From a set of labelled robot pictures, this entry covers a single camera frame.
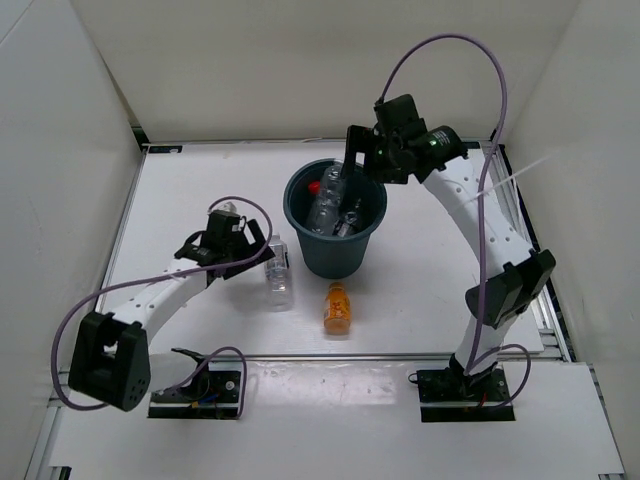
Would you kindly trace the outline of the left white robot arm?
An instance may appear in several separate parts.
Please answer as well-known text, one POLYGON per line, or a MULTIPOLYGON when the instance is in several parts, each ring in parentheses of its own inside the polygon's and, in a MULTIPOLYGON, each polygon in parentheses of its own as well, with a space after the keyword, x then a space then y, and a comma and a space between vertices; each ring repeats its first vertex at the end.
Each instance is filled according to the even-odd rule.
POLYGON ((205 230, 189 236, 163 274, 140 280, 142 290, 79 324, 68 385, 101 404, 128 412, 149 392, 177 389, 186 399, 206 395, 209 357, 182 349, 152 354, 149 345, 190 299, 215 280, 227 280, 273 257, 258 222, 213 213, 205 230))

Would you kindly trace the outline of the tall white label water bottle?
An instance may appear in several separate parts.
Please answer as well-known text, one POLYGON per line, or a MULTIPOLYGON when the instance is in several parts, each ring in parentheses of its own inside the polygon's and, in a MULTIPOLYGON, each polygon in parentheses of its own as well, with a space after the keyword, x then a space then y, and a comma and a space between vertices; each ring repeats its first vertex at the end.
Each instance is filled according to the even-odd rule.
POLYGON ((288 247, 279 234, 271 237, 269 247, 274 256, 264 264, 267 300, 274 310, 285 311, 293 304, 288 247))

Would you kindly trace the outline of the small black cap bottle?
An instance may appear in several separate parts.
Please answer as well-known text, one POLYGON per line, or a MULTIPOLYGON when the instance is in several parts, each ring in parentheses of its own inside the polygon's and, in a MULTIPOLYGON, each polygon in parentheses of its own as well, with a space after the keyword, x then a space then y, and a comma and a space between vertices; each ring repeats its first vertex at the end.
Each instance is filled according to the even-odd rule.
POLYGON ((365 207, 363 199, 357 198, 340 216, 335 224, 333 235, 347 238, 360 233, 365 228, 365 207))

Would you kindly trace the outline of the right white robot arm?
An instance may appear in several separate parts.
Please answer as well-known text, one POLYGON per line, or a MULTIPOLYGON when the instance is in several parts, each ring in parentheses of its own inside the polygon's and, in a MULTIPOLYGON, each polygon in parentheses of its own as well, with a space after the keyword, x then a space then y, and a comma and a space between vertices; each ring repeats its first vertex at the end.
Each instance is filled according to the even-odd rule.
POLYGON ((357 154, 363 154, 363 170, 371 179, 405 184, 416 177, 447 211, 478 261, 479 283, 465 294, 469 325, 446 369, 452 393, 470 400, 484 389, 507 332, 538 297, 556 260, 548 250, 535 250, 499 205, 482 196, 482 178, 451 127, 428 129, 421 118, 386 131, 352 125, 346 133, 345 175, 354 169, 357 154))

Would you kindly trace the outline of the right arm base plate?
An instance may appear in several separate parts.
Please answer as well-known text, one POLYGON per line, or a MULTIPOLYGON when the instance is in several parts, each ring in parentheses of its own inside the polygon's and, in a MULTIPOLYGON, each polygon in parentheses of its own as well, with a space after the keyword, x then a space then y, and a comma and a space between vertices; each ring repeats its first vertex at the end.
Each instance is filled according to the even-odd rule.
POLYGON ((515 421, 504 370, 496 364, 467 378, 451 356, 444 368, 417 370, 407 377, 418 388, 422 423, 515 421))

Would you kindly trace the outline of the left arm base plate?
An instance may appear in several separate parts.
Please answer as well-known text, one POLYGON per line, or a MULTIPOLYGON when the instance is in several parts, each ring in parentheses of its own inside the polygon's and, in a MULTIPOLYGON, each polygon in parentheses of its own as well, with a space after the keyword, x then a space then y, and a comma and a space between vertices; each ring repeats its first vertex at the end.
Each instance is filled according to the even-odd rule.
POLYGON ((149 419, 238 420, 245 409, 248 363, 236 347, 211 354, 173 348, 150 356, 149 419))

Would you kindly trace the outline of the clear unlabelled plastic bottle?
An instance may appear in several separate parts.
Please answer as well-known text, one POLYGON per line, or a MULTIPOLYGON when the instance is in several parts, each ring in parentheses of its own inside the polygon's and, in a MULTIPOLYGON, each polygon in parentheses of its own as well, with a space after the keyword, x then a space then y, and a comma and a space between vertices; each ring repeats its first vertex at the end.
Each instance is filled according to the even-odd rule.
POLYGON ((339 220, 339 210, 345 196, 347 180, 342 176, 343 164, 333 162, 323 172, 306 220, 311 232, 331 236, 339 220))

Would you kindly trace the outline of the red label water bottle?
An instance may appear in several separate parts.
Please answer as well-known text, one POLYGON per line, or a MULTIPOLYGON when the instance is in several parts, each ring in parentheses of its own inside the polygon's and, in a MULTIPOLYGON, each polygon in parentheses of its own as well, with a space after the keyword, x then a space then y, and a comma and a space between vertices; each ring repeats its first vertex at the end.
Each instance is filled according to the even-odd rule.
POLYGON ((308 191, 312 196, 316 196, 320 192, 320 189, 321 189, 321 184, 319 181, 311 182, 308 185, 308 191))

